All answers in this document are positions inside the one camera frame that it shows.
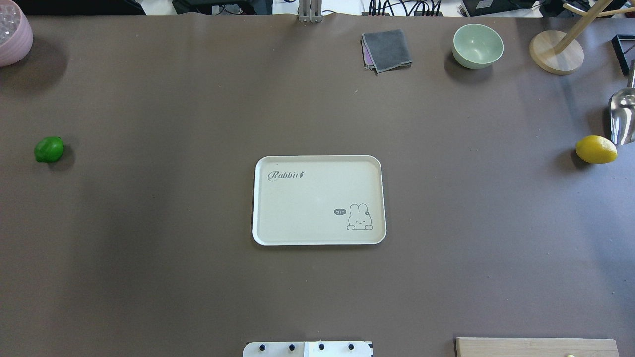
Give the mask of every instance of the lime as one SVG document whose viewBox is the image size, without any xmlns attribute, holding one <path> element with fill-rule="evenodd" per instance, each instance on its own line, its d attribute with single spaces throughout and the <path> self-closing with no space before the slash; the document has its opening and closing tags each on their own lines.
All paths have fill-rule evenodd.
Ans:
<svg viewBox="0 0 635 357">
<path fill-rule="evenodd" d="M 617 158 L 615 145 L 607 138 L 589 135 L 575 144 L 580 159 L 592 164 L 605 164 Z"/>
<path fill-rule="evenodd" d="M 64 142 L 59 137 L 46 137 L 37 143 L 34 152 L 38 163 L 53 163 L 62 156 Z"/>
</svg>

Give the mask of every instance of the green bowl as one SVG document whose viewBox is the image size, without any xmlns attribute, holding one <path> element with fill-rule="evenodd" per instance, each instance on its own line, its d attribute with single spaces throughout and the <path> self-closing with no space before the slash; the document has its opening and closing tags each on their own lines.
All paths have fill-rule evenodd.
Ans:
<svg viewBox="0 0 635 357">
<path fill-rule="evenodd" d="M 452 54 L 463 67 L 485 68 L 503 55 L 503 40 L 485 25 L 465 25 L 454 33 Z"/>
</svg>

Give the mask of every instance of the pink bowl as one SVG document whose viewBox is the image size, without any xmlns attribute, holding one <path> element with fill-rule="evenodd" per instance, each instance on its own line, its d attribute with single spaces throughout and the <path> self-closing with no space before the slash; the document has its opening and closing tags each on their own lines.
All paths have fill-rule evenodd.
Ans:
<svg viewBox="0 0 635 357">
<path fill-rule="evenodd" d="M 33 45 L 33 32 L 27 17 L 16 3 L 11 0 L 0 0 L 0 5 L 13 5 L 20 15 L 18 29 L 7 42 L 0 44 L 0 67 L 4 67 L 14 64 L 27 55 Z"/>
</svg>

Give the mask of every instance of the silver scoop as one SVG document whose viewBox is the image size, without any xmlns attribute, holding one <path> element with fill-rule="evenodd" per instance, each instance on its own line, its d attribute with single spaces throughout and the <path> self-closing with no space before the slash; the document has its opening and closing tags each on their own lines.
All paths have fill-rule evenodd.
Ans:
<svg viewBox="0 0 635 357">
<path fill-rule="evenodd" d="M 628 87 L 611 97 L 611 141 L 624 145 L 635 141 L 635 60 L 631 61 Z"/>
</svg>

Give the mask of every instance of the white label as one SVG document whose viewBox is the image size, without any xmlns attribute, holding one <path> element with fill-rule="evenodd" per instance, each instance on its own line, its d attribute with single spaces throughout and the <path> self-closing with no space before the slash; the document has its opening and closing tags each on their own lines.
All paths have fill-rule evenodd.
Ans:
<svg viewBox="0 0 635 357">
<path fill-rule="evenodd" d="M 478 5 L 476 5 L 476 9 L 478 10 L 478 9 L 489 8 L 493 2 L 494 2 L 494 0 L 479 1 Z"/>
</svg>

